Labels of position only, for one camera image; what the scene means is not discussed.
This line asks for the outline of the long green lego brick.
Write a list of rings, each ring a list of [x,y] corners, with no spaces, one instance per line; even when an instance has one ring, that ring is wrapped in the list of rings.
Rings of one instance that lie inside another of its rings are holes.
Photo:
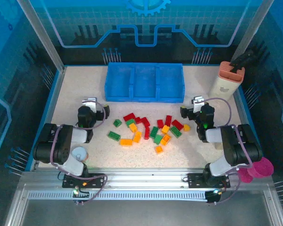
[[[176,138],[179,138],[182,135],[181,131],[175,126],[172,126],[169,130]]]
[[[120,138],[121,138],[121,136],[120,136],[119,134],[117,134],[117,133],[115,133],[115,132],[113,132],[113,131],[110,131],[110,132],[108,133],[108,137],[111,138],[111,139],[113,139],[113,140],[115,140],[115,141],[119,141]]]

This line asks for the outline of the beige holder with pink top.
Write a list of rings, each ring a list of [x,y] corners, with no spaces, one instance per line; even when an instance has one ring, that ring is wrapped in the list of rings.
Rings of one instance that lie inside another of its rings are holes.
[[[233,93],[238,89],[244,79],[245,68],[242,67],[237,72],[231,72],[233,66],[230,62],[223,61],[220,64],[218,75],[210,87],[208,97],[219,97],[229,100]]]

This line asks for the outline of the blue three-compartment bin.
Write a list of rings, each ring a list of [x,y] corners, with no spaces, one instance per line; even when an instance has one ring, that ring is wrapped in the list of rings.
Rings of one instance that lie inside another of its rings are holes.
[[[183,65],[109,63],[104,91],[108,102],[182,103]]]

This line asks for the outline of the small magenta plastic cup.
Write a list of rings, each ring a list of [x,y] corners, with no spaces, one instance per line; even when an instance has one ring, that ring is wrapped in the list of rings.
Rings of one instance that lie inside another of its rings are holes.
[[[251,183],[253,181],[253,177],[248,173],[246,168],[240,168],[238,171],[241,182],[243,183]]]

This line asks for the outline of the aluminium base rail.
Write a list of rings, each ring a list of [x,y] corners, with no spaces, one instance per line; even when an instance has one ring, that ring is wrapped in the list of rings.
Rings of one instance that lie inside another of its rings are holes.
[[[106,174],[105,191],[184,191],[188,184],[183,178],[189,173],[201,173],[201,168],[95,168],[90,173]],[[37,168],[24,172],[19,190],[61,190],[62,182],[55,168]]]

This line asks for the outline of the aluminium frame post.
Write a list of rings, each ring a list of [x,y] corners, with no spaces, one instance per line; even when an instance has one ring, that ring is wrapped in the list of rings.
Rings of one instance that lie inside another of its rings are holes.
[[[53,61],[55,67],[60,73],[62,73],[65,68],[64,64],[30,1],[17,0],[17,2],[23,10],[26,18],[30,22],[31,26],[33,27],[45,50],[47,51],[49,57]]]
[[[254,35],[257,33],[262,21],[264,20],[266,14],[268,13],[269,9],[271,8],[274,0],[262,0],[262,3],[258,7],[253,19],[251,20],[243,38],[241,39],[235,53],[231,61],[238,58],[238,56],[242,55],[247,47],[249,46],[250,42],[252,41]]]

